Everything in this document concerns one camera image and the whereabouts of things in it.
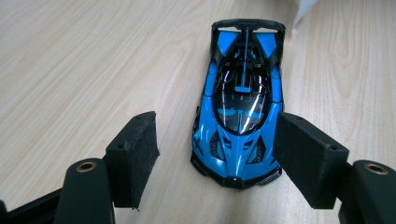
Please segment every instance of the blue sports car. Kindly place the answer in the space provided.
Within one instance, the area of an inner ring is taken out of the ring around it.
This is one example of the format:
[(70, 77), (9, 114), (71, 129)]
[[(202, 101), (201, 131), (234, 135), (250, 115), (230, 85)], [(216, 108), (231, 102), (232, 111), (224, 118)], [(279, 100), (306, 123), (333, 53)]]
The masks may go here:
[(272, 156), (283, 111), (280, 63), (285, 26), (226, 20), (212, 25), (211, 61), (192, 128), (191, 163), (222, 186), (245, 189), (277, 179)]

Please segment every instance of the car rear wing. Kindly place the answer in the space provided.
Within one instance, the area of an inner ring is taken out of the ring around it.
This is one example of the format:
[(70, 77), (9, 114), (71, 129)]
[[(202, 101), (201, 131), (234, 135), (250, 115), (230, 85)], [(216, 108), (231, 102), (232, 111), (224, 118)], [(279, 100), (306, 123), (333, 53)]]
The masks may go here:
[(212, 24), (212, 29), (234, 27), (238, 30), (258, 30), (260, 28), (276, 30), (284, 33), (286, 30), (285, 25), (277, 21), (266, 21), (266, 20), (256, 20), (256, 19), (234, 19), (234, 20), (224, 20), (216, 21)]

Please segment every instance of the light wood tabletop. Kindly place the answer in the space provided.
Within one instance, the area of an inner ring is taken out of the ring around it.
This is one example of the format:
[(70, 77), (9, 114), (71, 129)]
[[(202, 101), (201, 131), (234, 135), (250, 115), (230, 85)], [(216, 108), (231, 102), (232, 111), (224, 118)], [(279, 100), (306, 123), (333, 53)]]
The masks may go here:
[(287, 27), (285, 111), (350, 149), (349, 162), (396, 168), (396, 1), (0, 1), (0, 199), (7, 210), (62, 187), (102, 158), (129, 119), (154, 110), (161, 156), (139, 206), (117, 223), (337, 223), (283, 174), (228, 189), (191, 165), (191, 128), (214, 21)]

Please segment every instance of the model car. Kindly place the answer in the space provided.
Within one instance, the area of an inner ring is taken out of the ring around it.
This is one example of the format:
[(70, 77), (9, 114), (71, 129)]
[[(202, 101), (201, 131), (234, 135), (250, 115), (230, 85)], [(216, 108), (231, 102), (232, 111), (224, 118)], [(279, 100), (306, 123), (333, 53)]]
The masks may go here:
[(192, 128), (191, 163), (222, 186), (267, 184), (282, 170), (273, 158), (283, 111), (280, 63), (285, 26), (226, 20), (212, 25), (211, 58)]

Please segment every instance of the wooden table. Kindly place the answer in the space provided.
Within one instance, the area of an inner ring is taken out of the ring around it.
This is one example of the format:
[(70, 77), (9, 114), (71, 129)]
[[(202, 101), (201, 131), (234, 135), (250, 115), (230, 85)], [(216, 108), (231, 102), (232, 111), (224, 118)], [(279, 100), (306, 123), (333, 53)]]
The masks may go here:
[[(283, 175), (226, 189), (190, 164), (210, 25), (280, 21), (291, 1), (1, 1), (0, 199), (7, 209), (60, 188), (75, 161), (102, 158), (133, 116), (155, 110), (161, 156), (140, 212), (118, 223), (337, 223)], [(285, 42), (286, 111), (396, 168), (396, 2), (319, 1)]]

